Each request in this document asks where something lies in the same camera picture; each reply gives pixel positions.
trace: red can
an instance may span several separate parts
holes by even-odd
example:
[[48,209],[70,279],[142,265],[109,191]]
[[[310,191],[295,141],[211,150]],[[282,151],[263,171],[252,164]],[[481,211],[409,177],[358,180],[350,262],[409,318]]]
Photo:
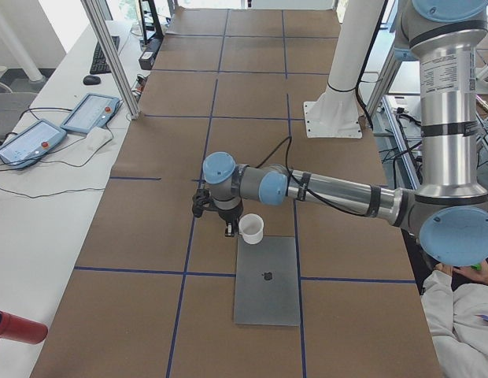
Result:
[[21,341],[22,343],[41,343],[48,333],[48,327],[36,321],[0,311],[0,338]]

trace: white desk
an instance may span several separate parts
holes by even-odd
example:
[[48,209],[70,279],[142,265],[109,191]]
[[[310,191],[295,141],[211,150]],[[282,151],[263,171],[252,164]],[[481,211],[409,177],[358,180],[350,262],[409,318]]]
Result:
[[[148,72],[139,67],[139,42],[129,32],[130,27],[129,23],[119,21],[109,23],[111,34],[120,36],[120,59],[132,85],[138,73],[147,75]],[[102,83],[96,86],[87,87],[82,83],[88,74],[96,41],[89,26],[31,107],[72,109],[87,92],[120,97],[111,74],[101,75]],[[37,115],[57,124],[67,114]],[[24,130],[34,121],[32,115],[24,115],[15,131]],[[103,188],[128,124],[127,109],[122,106],[109,123],[114,140],[82,168],[41,164],[22,172],[0,172],[0,187],[29,195]],[[77,138],[80,137],[70,135],[57,148]],[[80,164],[90,154],[82,141],[45,160]],[[50,326],[101,196],[101,191],[92,191],[28,199],[0,191],[0,310]],[[32,346],[1,339],[0,377],[29,377],[42,346],[42,343]]]

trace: white mug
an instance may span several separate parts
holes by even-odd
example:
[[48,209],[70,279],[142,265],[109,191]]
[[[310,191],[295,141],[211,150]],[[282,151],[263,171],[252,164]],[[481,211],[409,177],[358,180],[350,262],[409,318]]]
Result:
[[248,244],[258,244],[263,239],[263,219],[256,214],[246,214],[238,222],[238,233]]

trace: human hand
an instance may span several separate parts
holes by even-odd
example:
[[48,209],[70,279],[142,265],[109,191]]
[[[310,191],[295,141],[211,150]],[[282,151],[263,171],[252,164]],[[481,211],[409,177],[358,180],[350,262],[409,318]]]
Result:
[[488,264],[485,260],[480,263],[480,270],[475,270],[470,266],[462,266],[454,268],[453,271],[472,281],[488,285]]
[[439,270],[440,272],[444,272],[445,274],[448,274],[452,277],[453,268],[451,265],[442,264],[441,262],[439,262],[437,265],[434,266],[434,270]]

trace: white shirt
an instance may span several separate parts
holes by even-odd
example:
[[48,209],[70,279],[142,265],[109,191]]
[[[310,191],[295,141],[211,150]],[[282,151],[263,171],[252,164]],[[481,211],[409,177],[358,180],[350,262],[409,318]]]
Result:
[[466,283],[452,291],[452,277],[434,270],[422,296],[427,324],[445,376],[488,378],[488,286]]

